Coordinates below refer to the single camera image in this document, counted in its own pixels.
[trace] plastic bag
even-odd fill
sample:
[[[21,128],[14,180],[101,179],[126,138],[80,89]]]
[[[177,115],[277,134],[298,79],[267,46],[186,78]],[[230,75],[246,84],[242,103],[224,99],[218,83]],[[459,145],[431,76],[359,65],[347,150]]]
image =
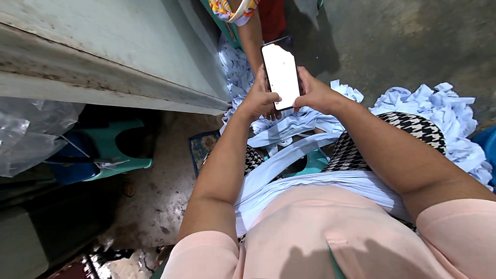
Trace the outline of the plastic bag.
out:
[[[0,176],[13,177],[59,151],[84,104],[0,97]]]

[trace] green plastic stool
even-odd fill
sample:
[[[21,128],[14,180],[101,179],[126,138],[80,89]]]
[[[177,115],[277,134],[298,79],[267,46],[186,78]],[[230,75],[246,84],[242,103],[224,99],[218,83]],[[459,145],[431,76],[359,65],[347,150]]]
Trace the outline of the green plastic stool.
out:
[[[315,149],[307,154],[307,165],[305,169],[299,172],[283,175],[284,177],[299,176],[321,172],[329,163],[327,157],[324,156],[320,149]]]
[[[152,159],[138,159],[124,155],[116,144],[116,137],[125,130],[140,128],[144,124],[139,119],[129,121],[115,121],[109,122],[109,126],[105,128],[90,128],[79,129],[75,132],[81,132],[88,135],[95,148],[99,153],[100,158],[114,159],[118,161],[129,160],[125,163],[116,165],[115,169],[100,169],[100,173],[90,179],[84,181],[91,181],[99,178],[109,177],[112,175],[128,172],[135,169],[148,168],[152,165]]]
[[[214,19],[215,23],[219,27],[219,29],[222,31],[222,34],[226,36],[226,38],[229,40],[233,48],[235,49],[243,49],[241,46],[241,39],[240,35],[238,33],[238,27],[234,23],[227,23],[223,20],[220,20],[212,11],[212,8],[210,8],[210,4],[208,3],[208,0],[201,0],[201,3],[203,6],[205,6],[205,9],[207,9],[208,13],[210,16]]]

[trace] light blue fabric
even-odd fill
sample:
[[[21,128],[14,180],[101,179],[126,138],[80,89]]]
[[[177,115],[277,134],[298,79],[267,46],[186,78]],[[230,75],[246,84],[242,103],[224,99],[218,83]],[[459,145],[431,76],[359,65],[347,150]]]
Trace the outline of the light blue fabric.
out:
[[[253,83],[246,57],[234,50],[229,43],[219,42],[219,55],[227,75],[228,88],[233,98],[233,108],[223,118],[226,123],[234,114]],[[331,82],[331,88],[339,93],[361,102],[363,95],[339,80]],[[443,132],[446,141],[446,157],[468,172],[486,187],[491,177],[491,165],[485,160],[482,148],[466,137],[477,125],[473,119],[470,104],[475,98],[458,97],[447,82],[435,87],[434,93],[426,85],[421,85],[413,94],[402,87],[392,87],[375,103],[370,111],[381,114],[391,111],[411,113],[433,121]],[[251,125],[256,134],[248,140],[253,147],[264,147],[270,151],[271,158],[245,176],[240,196],[235,204],[236,230],[242,235],[251,228],[255,219],[265,207],[281,192],[295,186],[337,185],[375,201],[392,215],[408,220],[409,216],[400,197],[374,175],[367,171],[338,171],[288,177],[269,183],[290,164],[317,149],[335,142],[344,127],[330,115],[323,115],[310,108],[302,108],[298,113],[293,110],[283,112],[278,121],[259,119]],[[291,137],[305,131],[320,128],[327,133],[317,134],[293,144]],[[277,152],[277,144],[287,146]]]

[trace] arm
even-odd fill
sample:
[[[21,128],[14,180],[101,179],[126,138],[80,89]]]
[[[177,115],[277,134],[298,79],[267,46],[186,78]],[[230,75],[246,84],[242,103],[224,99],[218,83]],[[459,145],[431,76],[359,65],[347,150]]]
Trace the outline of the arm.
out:
[[[374,173],[401,196],[414,220],[423,210],[450,200],[496,201],[496,195],[428,144],[330,89],[305,68],[298,70],[306,94],[294,106],[334,115]]]
[[[247,97],[229,120],[198,176],[178,241],[207,230],[226,233],[236,241],[233,205],[245,174],[248,129],[264,106],[276,101],[280,101],[277,93],[265,92],[265,72],[260,68]]]
[[[242,0],[231,0],[230,5],[233,11],[236,11],[240,6]],[[260,17],[258,9],[255,10],[251,18],[245,25],[238,26],[238,32],[241,39],[241,45],[247,55],[248,62],[251,66],[253,73],[256,75],[258,69],[263,63],[262,52],[262,26],[260,24]]]

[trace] pink shirt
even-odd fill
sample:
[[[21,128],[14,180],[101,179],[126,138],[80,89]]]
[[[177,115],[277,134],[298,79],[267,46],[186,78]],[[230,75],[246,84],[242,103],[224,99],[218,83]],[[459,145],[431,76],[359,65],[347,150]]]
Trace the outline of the pink shirt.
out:
[[[202,231],[172,250],[163,279],[496,278],[496,203],[454,200],[417,219],[420,235],[371,200],[335,186],[293,187],[238,245]]]

